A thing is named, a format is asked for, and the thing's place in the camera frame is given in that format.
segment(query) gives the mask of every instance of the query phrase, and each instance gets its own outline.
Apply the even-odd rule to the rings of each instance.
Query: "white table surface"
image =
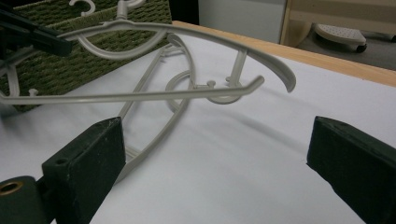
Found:
[[[236,52],[184,37],[197,83],[222,86]],[[127,92],[154,53],[70,94]],[[231,105],[191,100],[175,129],[106,197],[92,223],[363,223],[306,165],[315,116],[339,119],[396,147],[396,89],[282,59],[297,86],[248,59],[242,82],[265,83]],[[163,59],[148,89],[162,91],[186,68],[181,55]],[[42,176],[41,163],[120,103],[42,105],[0,121],[0,180]],[[139,104],[124,122],[126,144],[142,147],[171,115],[165,102]]]

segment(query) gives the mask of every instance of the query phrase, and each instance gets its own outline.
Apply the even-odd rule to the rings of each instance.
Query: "tangled hangers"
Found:
[[[168,101],[174,112],[174,115],[166,123],[160,133],[143,150],[134,149],[133,147],[126,147],[126,154],[130,157],[130,159],[128,160],[124,170],[121,172],[118,181],[123,179],[126,174],[133,170],[139,162],[146,158],[146,156],[150,153],[154,146],[164,137],[166,132],[175,124],[177,118],[179,118],[182,111],[184,111],[184,109],[186,108],[188,99],[207,98],[209,101],[216,104],[230,104],[237,101],[241,96],[249,94],[259,88],[260,85],[264,82],[263,77],[256,77],[245,87],[243,87],[239,81],[247,56],[253,58],[259,63],[262,63],[263,65],[266,65],[270,70],[272,70],[282,80],[282,82],[286,86],[287,91],[292,91],[296,84],[294,74],[284,63],[271,55],[253,49],[249,46],[245,46],[224,37],[196,31],[189,28],[177,27],[169,24],[127,21],[126,18],[128,10],[134,7],[139,7],[144,3],[145,0],[120,0],[118,3],[117,17],[114,21],[106,21],[101,25],[59,35],[59,37],[62,37],[66,40],[77,40],[86,50],[88,50],[92,54],[109,60],[129,59],[144,52],[147,52],[152,47],[157,45],[167,35],[167,38],[171,45],[163,47],[159,51],[156,58],[151,63],[147,72],[145,73],[145,75],[143,75],[141,81],[136,85],[132,93],[85,96],[37,96],[33,93],[31,94],[31,96],[20,96],[18,75],[15,67],[24,59],[33,56],[36,53],[36,50],[33,48],[20,50],[15,55],[0,63],[0,76],[7,74],[10,88],[9,96],[5,96],[2,92],[0,92],[1,104],[44,105],[126,102],[125,106],[119,113],[119,116],[124,118],[134,102],[159,100]],[[93,35],[99,35],[101,33],[119,30],[144,30],[152,31],[156,34],[145,44],[135,49],[121,52],[113,52],[99,49],[88,40],[88,37]],[[238,53],[233,65],[233,70],[230,76],[226,78],[226,81],[229,83],[228,88],[215,89],[216,83],[211,80],[208,80],[204,85],[197,84],[195,82],[196,75],[193,60],[187,47],[184,45],[181,38],[177,36],[177,34],[199,37],[237,50]],[[155,64],[164,54],[176,50],[182,51],[186,55],[189,61],[190,68],[174,76],[174,78],[172,78],[168,82],[165,91],[141,92],[142,87],[145,85],[145,80],[147,80],[147,77],[151,75]],[[186,91],[174,91],[176,84],[183,78],[190,79],[188,89]],[[182,99],[181,103],[177,103],[176,99]]]

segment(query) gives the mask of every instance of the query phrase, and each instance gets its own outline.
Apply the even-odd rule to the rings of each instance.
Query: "dark green foam pad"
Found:
[[[396,223],[396,149],[344,122],[315,118],[307,164],[366,223]]]
[[[58,224],[88,224],[125,165],[120,118],[97,122],[42,165]]]

